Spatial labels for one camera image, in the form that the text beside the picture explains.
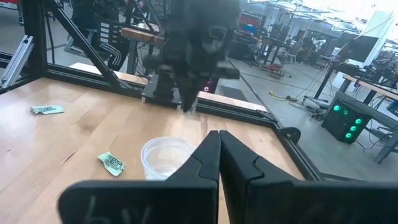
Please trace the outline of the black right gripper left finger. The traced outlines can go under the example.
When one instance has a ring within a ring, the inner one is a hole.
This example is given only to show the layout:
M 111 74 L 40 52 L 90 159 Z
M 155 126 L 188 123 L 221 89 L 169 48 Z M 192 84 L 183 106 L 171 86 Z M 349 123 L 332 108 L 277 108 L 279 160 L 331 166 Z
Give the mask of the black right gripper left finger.
M 62 223 L 217 223 L 220 134 L 210 131 L 166 180 L 84 180 L 58 200 Z

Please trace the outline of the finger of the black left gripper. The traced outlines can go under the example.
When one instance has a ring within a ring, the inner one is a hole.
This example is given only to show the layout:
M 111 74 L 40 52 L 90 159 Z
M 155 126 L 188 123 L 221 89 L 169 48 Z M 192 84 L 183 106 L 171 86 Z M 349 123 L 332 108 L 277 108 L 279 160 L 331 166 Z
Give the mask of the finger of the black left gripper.
M 190 90 L 188 93 L 188 110 L 192 110 L 192 106 L 196 100 L 197 94 L 200 91 L 201 80 L 199 77 L 193 77 L 190 80 Z
M 182 101 L 182 109 L 184 112 L 187 112 L 188 111 L 189 80 L 185 76 L 178 76 L 177 83 L 178 83 L 178 90 L 180 92 L 180 99 Z

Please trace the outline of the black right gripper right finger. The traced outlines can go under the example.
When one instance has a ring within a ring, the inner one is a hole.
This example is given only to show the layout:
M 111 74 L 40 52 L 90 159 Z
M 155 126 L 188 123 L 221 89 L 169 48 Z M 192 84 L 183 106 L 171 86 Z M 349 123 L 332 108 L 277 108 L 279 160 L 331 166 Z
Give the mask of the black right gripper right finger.
M 220 132 L 220 172 L 231 223 L 397 224 L 397 184 L 298 180 Z

